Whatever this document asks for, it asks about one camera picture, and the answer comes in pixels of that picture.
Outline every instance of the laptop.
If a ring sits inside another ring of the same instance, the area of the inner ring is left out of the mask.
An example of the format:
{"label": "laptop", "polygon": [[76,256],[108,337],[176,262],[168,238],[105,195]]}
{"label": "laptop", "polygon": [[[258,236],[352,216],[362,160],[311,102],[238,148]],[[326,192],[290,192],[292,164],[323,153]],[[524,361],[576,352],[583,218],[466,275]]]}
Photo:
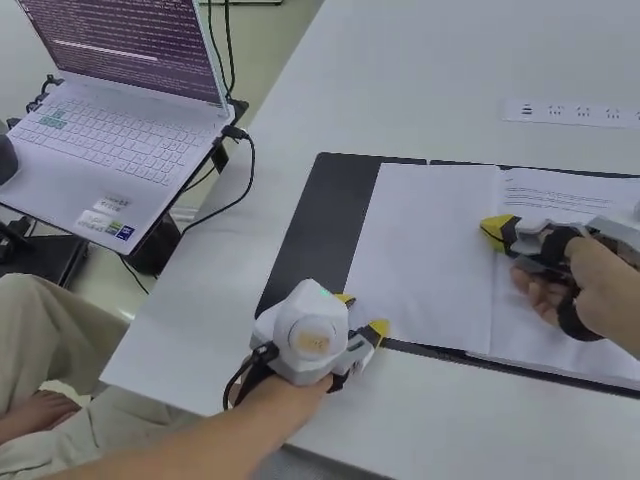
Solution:
{"label": "laptop", "polygon": [[128,255],[234,119],[197,6],[17,1],[65,82],[9,132],[0,203]]}

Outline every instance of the human hand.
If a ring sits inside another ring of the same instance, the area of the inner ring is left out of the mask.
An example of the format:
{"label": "human hand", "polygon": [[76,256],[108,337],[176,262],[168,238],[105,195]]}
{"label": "human hand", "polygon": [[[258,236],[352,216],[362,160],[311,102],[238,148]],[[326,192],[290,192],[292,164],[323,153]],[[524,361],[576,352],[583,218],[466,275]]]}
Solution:
{"label": "human hand", "polygon": [[0,419],[0,443],[51,430],[75,415],[81,407],[67,396],[41,390]]}
{"label": "human hand", "polygon": [[[575,307],[582,323],[640,359],[640,273],[600,242],[572,239],[565,250],[573,278],[582,289]],[[567,287],[513,268],[514,284],[538,315],[558,326],[556,308]]]}
{"label": "human hand", "polygon": [[[274,415],[274,419],[286,418],[293,433],[317,412],[332,384],[331,375],[308,387],[296,387],[278,375],[272,375],[251,390],[236,408],[268,410]],[[232,390],[233,400],[239,391],[240,385]]]}

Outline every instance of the paper sheet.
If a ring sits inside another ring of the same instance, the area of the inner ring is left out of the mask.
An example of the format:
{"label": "paper sheet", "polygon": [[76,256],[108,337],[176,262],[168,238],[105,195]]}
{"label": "paper sheet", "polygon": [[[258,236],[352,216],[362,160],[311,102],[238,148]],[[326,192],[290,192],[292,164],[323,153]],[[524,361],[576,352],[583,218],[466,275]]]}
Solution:
{"label": "paper sheet", "polygon": [[[528,169],[503,174],[500,213],[555,221],[584,222],[595,214],[633,209],[637,180],[584,177]],[[640,363],[604,340],[583,343],[542,322],[513,287],[506,257],[497,259],[490,356],[540,364],[596,379],[640,379]]]}
{"label": "paper sheet", "polygon": [[381,167],[347,279],[352,328],[388,318],[392,338],[488,353],[495,255],[478,222],[495,213],[499,176]]}

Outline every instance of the black folder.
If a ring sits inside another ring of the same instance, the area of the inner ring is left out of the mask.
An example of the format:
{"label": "black folder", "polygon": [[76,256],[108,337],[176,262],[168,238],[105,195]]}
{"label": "black folder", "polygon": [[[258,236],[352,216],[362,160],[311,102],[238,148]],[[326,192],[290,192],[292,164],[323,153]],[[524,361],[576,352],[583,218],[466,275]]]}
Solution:
{"label": "black folder", "polygon": [[[383,163],[451,166],[473,164],[339,153],[319,154],[271,270],[256,310],[256,317],[286,298],[291,290],[306,278],[313,278],[330,291],[344,291],[369,201]],[[576,175],[635,178],[633,175],[616,173],[549,170]],[[640,399],[640,392],[636,390],[503,365],[474,358],[462,350],[419,345],[395,339],[387,339],[383,347],[476,368],[487,368]]]}

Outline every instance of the khaki pants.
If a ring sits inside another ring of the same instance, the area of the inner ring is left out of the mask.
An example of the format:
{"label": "khaki pants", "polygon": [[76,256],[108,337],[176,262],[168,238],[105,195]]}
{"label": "khaki pants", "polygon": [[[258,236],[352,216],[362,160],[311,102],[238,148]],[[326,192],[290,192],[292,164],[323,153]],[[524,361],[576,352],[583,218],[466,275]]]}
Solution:
{"label": "khaki pants", "polygon": [[[98,377],[126,332],[111,314],[45,280],[28,275],[0,279],[0,416],[60,380],[80,395]],[[192,424],[197,417],[116,387],[50,432],[0,446],[0,479],[32,479],[145,446]]]}

